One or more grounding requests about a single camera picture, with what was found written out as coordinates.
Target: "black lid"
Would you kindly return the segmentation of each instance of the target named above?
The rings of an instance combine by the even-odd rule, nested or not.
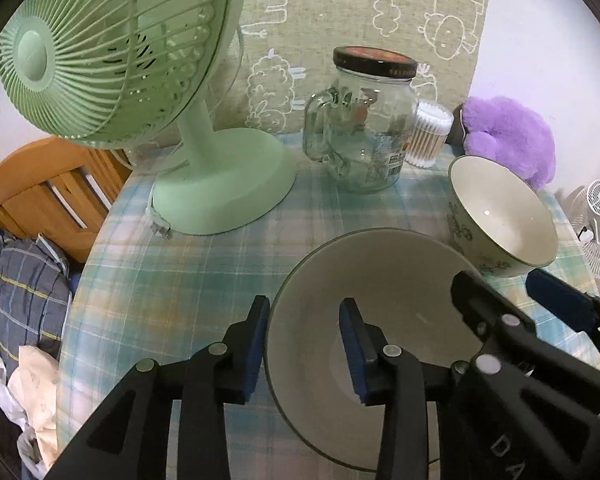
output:
[[[404,54],[370,46],[338,46],[333,62],[340,68],[394,79],[413,79],[418,62]]]

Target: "glass jar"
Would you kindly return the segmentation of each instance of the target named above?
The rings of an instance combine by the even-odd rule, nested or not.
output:
[[[379,48],[338,47],[336,79],[304,111],[302,148],[345,189],[369,193],[400,177],[418,97],[409,83],[418,64]]]

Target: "chair backrest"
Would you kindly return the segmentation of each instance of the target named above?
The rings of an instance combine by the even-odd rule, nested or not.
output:
[[[48,137],[0,163],[0,227],[42,233],[84,263],[130,171],[113,155]]]

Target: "fan base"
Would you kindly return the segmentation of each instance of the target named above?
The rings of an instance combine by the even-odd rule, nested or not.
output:
[[[160,174],[154,208],[171,229],[190,235],[230,231],[261,217],[289,192],[296,164],[289,150],[260,130],[231,128],[213,134],[218,168],[194,177],[187,164]]]

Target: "white bowl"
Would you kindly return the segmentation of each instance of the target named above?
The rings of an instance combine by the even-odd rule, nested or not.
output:
[[[482,272],[509,277],[555,260],[551,213],[517,175],[492,160],[461,156],[449,166],[449,230]]]
[[[478,338],[451,302],[461,270],[478,275],[458,252],[398,229],[336,238],[291,272],[275,299],[265,364],[276,403],[311,447],[341,464],[374,470],[383,406],[366,407],[353,392],[340,338],[338,308],[355,298],[365,322],[421,361],[469,361]],[[435,409],[429,406],[429,459],[438,458]]]

